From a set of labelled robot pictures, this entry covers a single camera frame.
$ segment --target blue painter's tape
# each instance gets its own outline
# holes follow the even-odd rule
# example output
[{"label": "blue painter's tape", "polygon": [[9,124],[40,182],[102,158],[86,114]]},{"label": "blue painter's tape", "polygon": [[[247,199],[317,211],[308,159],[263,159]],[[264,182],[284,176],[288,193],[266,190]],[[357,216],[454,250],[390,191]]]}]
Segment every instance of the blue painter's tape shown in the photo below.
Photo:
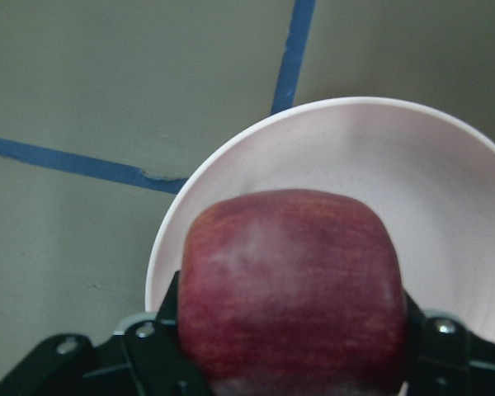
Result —
[{"label": "blue painter's tape", "polygon": [[303,63],[315,0],[295,0],[286,48],[280,64],[279,78],[273,97],[271,113],[289,109],[294,104],[295,90]]},{"label": "blue painter's tape", "polygon": [[138,167],[65,153],[64,151],[6,139],[0,139],[0,155],[15,158],[18,161],[31,165],[97,177],[111,182],[130,184],[131,186],[148,188],[170,194],[177,194],[187,180],[186,178],[165,179],[161,177],[149,177]]}]

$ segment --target apple skin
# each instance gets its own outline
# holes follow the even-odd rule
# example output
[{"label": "apple skin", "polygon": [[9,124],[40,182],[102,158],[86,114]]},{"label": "apple skin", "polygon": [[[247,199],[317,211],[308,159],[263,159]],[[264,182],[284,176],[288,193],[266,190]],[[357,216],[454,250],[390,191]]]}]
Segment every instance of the apple skin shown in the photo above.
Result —
[{"label": "apple skin", "polygon": [[186,236],[178,334],[217,396],[397,393],[406,307],[389,234],[322,191],[214,204]]}]

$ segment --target bolt head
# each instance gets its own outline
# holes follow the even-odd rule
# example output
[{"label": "bolt head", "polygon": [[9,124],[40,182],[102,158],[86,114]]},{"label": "bolt head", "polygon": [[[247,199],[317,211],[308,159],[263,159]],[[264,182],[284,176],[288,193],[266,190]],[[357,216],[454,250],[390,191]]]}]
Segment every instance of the bolt head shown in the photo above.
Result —
[{"label": "bolt head", "polygon": [[56,352],[59,355],[67,355],[78,347],[78,342],[75,337],[68,337],[66,340],[58,344]]},{"label": "bolt head", "polygon": [[436,377],[433,380],[432,391],[435,394],[443,394],[448,388],[449,382],[446,377]]},{"label": "bolt head", "polygon": [[456,332],[456,325],[449,319],[440,318],[435,321],[436,330],[442,334],[453,334]]},{"label": "bolt head", "polygon": [[143,326],[136,329],[135,335],[139,338],[146,338],[153,335],[155,332],[152,322],[146,322]]}]

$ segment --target white bowl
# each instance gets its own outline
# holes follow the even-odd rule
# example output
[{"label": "white bowl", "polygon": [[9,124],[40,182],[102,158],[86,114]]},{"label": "white bowl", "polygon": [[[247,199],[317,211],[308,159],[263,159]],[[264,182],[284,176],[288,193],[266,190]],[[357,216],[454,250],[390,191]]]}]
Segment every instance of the white bowl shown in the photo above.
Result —
[{"label": "white bowl", "polygon": [[158,231],[145,308],[158,309],[186,232],[209,205],[253,191],[312,188],[374,210],[424,309],[495,341],[495,144],[443,112],[379,97],[297,106],[247,128],[189,178]]}]

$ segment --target gray surface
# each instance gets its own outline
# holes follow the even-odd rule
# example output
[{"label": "gray surface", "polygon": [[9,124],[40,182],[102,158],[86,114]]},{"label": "gray surface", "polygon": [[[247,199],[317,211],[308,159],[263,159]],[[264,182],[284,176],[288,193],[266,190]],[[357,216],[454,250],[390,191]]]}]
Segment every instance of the gray surface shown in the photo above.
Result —
[{"label": "gray surface", "polygon": [[[188,176],[268,114],[293,2],[1,1],[0,137]],[[318,0],[296,103],[438,107],[495,140],[495,2]],[[0,158],[0,378],[144,307],[172,196]]]},{"label": "gray surface", "polygon": [[[269,114],[292,6],[0,0],[0,137],[187,177]],[[0,378],[144,310],[172,198],[0,158]]]},{"label": "gray surface", "polygon": [[59,332],[94,342],[144,310],[173,196],[0,158],[0,377]]},{"label": "gray surface", "polygon": [[320,1],[296,104],[396,97],[438,108],[495,141],[495,1]]},{"label": "gray surface", "polygon": [[0,1],[0,136],[186,176],[268,115],[292,6]]}]

